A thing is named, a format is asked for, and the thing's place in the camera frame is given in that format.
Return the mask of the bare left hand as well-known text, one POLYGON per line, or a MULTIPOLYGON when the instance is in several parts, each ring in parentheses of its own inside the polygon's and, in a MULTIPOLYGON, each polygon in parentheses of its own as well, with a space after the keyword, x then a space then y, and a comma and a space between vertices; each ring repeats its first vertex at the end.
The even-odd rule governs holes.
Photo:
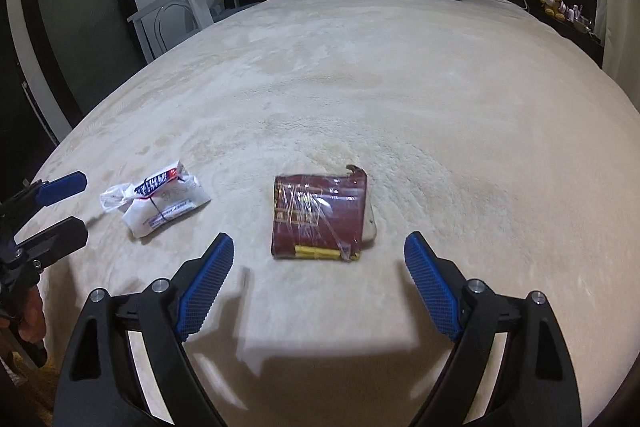
POLYGON ((43 314, 42 299, 37 286, 27 291, 23 308, 23 318, 18 325, 18 332, 28 343, 38 343, 47 332, 46 319, 43 314))

